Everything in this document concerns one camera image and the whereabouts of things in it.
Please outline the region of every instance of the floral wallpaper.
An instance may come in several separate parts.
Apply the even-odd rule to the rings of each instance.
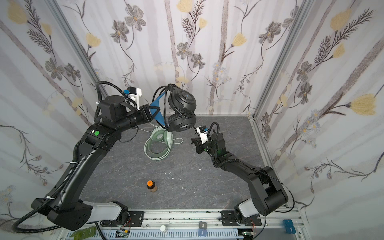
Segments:
[[[58,3],[101,80],[142,88],[145,99],[159,86],[175,83],[196,97],[196,114],[225,115],[253,113],[301,5],[297,0]]]
[[[257,116],[312,239],[384,234],[383,12],[315,1]]]
[[[0,235],[50,239],[52,232],[11,231],[63,174],[73,146],[93,123],[97,95],[81,61],[42,1],[1,1]],[[97,40],[87,35],[91,47]],[[36,215],[22,226],[51,226]]]

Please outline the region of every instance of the black headphones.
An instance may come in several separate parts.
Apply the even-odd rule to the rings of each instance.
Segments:
[[[153,95],[152,101],[154,101],[156,93],[162,88],[163,90],[160,92],[160,95],[163,93],[163,91],[165,91],[163,116],[165,127],[163,127],[162,124],[158,122],[159,125],[165,128],[168,132],[181,132],[195,126],[195,97],[193,97],[193,95],[187,92],[186,90],[182,90],[174,84],[168,84],[167,86],[161,86],[156,90],[155,94]],[[175,113],[169,116],[168,119],[166,117],[167,91],[170,91],[170,95],[168,97],[169,106],[175,111]]]

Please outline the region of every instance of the white headphones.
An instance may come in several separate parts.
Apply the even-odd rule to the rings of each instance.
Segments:
[[[182,138],[176,138],[176,139],[181,139],[182,141],[180,143],[173,142],[174,139],[173,139],[173,134],[171,132],[168,132],[167,130],[165,130],[161,127],[157,127],[152,131],[151,136],[145,142],[144,153],[149,159],[162,160],[166,156],[168,156],[168,154],[170,153],[170,148],[171,148],[172,144],[183,143]],[[154,153],[151,151],[151,145],[153,142],[164,142],[167,145],[167,148],[160,153]]]

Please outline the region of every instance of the brown bottle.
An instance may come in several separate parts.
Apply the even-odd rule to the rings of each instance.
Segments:
[[[151,181],[151,180],[149,180],[149,181],[147,182],[147,188],[148,188],[151,192],[156,192],[156,190],[157,190],[157,186],[156,186],[155,182],[154,182],[154,181]]]

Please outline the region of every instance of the white cap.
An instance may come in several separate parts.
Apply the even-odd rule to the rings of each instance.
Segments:
[[[167,227],[166,227],[165,225],[161,225],[161,227],[160,227],[160,231],[161,231],[161,232],[165,232],[165,231],[167,231]]]

